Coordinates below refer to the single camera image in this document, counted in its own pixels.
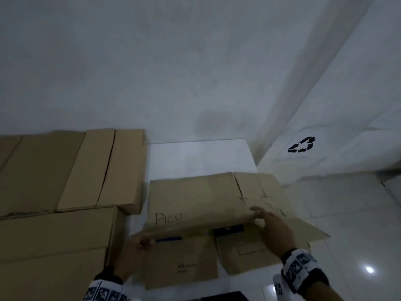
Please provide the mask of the person's right hand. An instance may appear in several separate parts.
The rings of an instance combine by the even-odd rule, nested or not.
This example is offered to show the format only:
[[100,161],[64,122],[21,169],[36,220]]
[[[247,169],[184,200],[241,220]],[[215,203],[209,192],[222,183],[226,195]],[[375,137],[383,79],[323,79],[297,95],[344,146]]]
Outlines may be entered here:
[[268,250],[285,263],[288,253],[297,249],[291,228],[277,215],[270,212],[270,222],[264,225],[262,236]]

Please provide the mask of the person's left hand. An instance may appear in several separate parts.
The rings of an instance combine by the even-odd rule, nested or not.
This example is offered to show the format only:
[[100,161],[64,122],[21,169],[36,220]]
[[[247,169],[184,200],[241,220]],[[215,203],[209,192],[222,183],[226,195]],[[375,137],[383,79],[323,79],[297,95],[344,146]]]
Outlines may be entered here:
[[115,274],[119,276],[123,282],[126,282],[130,276],[136,273],[148,256],[148,249],[134,250],[130,247],[130,237],[124,244],[116,261],[113,263]]

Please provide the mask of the brown cardboard box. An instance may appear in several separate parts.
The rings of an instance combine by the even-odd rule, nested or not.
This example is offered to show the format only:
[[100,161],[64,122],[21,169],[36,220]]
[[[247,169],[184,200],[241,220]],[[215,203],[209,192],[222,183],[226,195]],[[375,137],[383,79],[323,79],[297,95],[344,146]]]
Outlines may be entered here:
[[[141,282],[146,291],[218,279],[218,263],[229,276],[263,270],[280,259],[267,250],[263,223],[249,210],[259,206],[282,218],[297,246],[329,235],[301,220],[272,174],[226,172],[180,179],[154,180],[148,194],[143,232],[154,240],[181,236],[181,241],[155,243]],[[215,238],[213,230],[244,225],[244,231]]]

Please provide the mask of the person's right forearm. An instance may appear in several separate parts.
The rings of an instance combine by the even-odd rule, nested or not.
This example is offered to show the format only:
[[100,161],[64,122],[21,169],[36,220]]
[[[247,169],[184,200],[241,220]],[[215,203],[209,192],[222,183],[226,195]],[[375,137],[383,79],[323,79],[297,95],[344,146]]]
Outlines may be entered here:
[[305,301],[344,301],[334,289],[321,281],[309,285],[301,296]]

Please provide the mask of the black flat item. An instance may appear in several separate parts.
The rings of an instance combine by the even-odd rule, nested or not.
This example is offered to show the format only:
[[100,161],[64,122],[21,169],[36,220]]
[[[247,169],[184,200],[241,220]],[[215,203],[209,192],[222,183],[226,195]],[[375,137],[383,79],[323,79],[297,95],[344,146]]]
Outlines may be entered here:
[[235,225],[230,227],[221,227],[213,230],[213,234],[215,238],[220,238],[236,233],[240,233],[244,231],[244,225]]

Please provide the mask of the left wrist marker band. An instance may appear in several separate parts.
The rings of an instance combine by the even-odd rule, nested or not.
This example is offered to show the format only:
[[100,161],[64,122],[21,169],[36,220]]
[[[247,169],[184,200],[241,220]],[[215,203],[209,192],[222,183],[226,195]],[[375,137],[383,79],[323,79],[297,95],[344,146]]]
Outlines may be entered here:
[[123,280],[115,274],[115,267],[109,265],[95,276],[83,301],[131,301],[123,284]]

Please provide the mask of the wrist marker band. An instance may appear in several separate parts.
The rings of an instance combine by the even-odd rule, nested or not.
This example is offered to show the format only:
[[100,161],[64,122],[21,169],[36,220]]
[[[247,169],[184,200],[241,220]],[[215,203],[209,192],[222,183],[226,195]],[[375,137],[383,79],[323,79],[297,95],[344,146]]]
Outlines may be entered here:
[[283,267],[273,276],[278,301],[291,301],[292,295],[306,296],[307,290],[315,283],[329,286],[326,274],[313,255],[302,248],[292,248],[281,256]]
[[83,301],[131,301],[123,284],[123,280],[115,274],[115,267],[109,265],[95,276]]

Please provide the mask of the right wrist marker band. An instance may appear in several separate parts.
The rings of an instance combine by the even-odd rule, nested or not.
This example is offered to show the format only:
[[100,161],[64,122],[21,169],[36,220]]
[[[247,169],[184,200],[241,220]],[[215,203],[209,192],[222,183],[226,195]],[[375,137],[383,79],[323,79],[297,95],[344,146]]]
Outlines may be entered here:
[[302,248],[292,248],[281,256],[283,267],[273,276],[278,301],[291,301],[292,295],[306,296],[307,290],[315,283],[329,286],[326,274],[313,255]]

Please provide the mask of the narrow closed cardboard box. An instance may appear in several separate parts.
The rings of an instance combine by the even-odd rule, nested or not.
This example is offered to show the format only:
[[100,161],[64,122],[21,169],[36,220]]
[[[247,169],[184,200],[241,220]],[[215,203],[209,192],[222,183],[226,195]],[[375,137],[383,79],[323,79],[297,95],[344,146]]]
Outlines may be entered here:
[[144,129],[87,130],[56,211],[119,207],[139,215],[147,153]]

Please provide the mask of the dark object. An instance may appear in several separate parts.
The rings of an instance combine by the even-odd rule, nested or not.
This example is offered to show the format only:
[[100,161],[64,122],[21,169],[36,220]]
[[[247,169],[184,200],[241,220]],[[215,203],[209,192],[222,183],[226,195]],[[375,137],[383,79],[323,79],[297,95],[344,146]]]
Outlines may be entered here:
[[222,293],[203,297],[200,301],[249,301],[245,295],[240,291],[234,291],[230,293]]

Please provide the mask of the large closed cardboard box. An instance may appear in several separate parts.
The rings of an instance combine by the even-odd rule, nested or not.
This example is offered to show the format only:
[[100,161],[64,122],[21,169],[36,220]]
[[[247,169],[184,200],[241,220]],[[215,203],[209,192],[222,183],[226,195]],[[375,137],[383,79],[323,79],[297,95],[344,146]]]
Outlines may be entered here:
[[126,236],[117,207],[0,220],[0,301],[82,301]]

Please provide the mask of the wide closed cardboard box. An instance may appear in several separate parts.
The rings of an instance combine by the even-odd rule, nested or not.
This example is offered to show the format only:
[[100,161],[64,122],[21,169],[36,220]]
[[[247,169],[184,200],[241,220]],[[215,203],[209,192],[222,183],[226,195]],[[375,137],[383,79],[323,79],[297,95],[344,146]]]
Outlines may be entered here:
[[55,212],[85,132],[25,135],[0,171],[0,219]]

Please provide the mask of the white sheet with recycling symbol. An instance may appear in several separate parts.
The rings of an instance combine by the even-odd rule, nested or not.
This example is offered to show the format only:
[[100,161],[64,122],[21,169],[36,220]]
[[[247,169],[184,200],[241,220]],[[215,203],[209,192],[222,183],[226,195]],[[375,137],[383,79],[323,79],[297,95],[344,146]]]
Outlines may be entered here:
[[365,0],[348,39],[258,163],[283,184],[401,163],[401,0]]

